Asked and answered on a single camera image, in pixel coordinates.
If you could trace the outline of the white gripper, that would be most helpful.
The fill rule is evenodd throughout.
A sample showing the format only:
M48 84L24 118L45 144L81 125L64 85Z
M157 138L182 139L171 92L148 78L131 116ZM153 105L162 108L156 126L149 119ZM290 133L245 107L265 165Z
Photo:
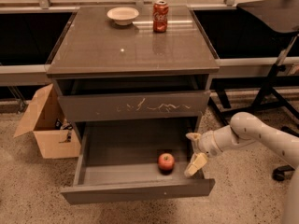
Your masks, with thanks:
M191 177L207 164L208 157L216 157L218 150L212 131L202 135L200 133L187 133L186 137L191 141L199 140L198 147L203 152L192 154L191 160L184 171L186 177Z

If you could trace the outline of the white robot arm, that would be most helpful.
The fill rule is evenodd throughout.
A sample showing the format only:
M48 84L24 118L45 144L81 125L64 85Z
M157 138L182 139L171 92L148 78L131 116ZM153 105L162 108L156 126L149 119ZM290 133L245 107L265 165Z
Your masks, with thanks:
M209 158L231 149L260 143L276 153L294 169L287 194L282 224L299 224L299 138L263 123L247 112L232 116L230 124L203 134L187 133L193 154L185 169L187 177L202 169Z

